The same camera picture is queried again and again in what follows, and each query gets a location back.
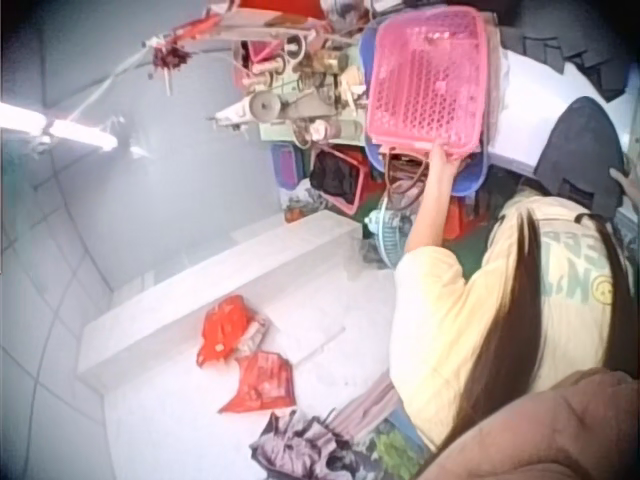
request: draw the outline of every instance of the smiley face print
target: smiley face print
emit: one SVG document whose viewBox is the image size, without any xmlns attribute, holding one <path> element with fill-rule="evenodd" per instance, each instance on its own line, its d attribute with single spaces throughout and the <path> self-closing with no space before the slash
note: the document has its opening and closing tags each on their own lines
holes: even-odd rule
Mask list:
<svg viewBox="0 0 640 480">
<path fill-rule="evenodd" d="M 602 305 L 613 303 L 613 281 L 607 275 L 598 275 L 591 282 L 591 295 Z"/>
</svg>

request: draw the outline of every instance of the fluorescent light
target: fluorescent light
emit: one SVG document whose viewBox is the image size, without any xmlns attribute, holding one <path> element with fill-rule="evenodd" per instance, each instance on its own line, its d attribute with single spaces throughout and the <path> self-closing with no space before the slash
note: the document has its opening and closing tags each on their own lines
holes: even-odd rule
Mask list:
<svg viewBox="0 0 640 480">
<path fill-rule="evenodd" d="M 0 127 L 40 135 L 47 117 L 38 112 L 0 103 Z"/>
<path fill-rule="evenodd" d="M 103 150 L 113 150 L 118 146 L 118 140 L 113 135 L 97 128 L 85 127 L 66 120 L 56 120 L 53 122 L 49 133 L 56 137 L 95 145 L 96 147 L 101 147 Z"/>
<path fill-rule="evenodd" d="M 31 135 L 41 135 L 47 125 L 47 117 L 41 113 L 0 103 L 0 127 L 20 130 Z M 67 120 L 56 120 L 49 131 L 44 132 L 60 138 L 95 145 L 103 150 L 113 150 L 118 140 L 98 128 L 85 127 Z"/>
</svg>

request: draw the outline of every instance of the plastic bag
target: plastic bag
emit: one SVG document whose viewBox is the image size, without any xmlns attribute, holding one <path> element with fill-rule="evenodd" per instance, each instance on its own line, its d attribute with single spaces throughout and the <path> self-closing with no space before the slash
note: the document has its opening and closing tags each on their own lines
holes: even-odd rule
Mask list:
<svg viewBox="0 0 640 480">
<path fill-rule="evenodd" d="M 256 352 L 236 359 L 240 385 L 235 396 L 219 413 L 243 413 L 293 407 L 291 364 L 277 353 Z"/>
<path fill-rule="evenodd" d="M 249 323 L 249 327 L 240 339 L 240 342 L 238 342 L 234 353 L 240 357 L 254 353 L 258 350 L 258 347 L 260 347 L 268 329 L 269 320 L 267 317 L 260 315 L 259 313 L 254 313 L 251 318 L 251 322 Z"/>
<path fill-rule="evenodd" d="M 203 344 L 197 365 L 228 358 L 247 331 L 250 318 L 251 312 L 240 295 L 226 298 L 209 310 L 202 327 Z"/>
</svg>

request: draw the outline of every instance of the yellow shirt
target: yellow shirt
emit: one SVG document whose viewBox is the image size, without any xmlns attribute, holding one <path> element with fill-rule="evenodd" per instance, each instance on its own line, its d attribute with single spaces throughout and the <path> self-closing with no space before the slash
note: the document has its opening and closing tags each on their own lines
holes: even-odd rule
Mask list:
<svg viewBox="0 0 640 480">
<path fill-rule="evenodd" d="M 541 232 L 543 355 L 533 391 L 576 370 L 601 365 L 612 282 L 604 246 L 586 210 L 526 191 L 509 202 L 481 268 L 469 282 L 455 255 L 424 247 L 396 269 L 390 376 L 404 407 L 431 449 L 451 428 L 475 355 L 503 294 L 510 288 L 517 217 L 528 209 Z"/>
</svg>

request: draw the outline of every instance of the woman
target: woman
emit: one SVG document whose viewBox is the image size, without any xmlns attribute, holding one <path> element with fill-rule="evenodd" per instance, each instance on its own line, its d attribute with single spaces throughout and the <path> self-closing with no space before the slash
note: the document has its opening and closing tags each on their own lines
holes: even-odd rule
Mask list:
<svg viewBox="0 0 640 480">
<path fill-rule="evenodd" d="M 638 377 L 627 265 L 579 205 L 523 189 L 504 208 L 465 283 L 442 248 L 459 162 L 441 148 L 396 270 L 390 376 L 438 451 L 513 400 L 593 367 Z"/>
</svg>

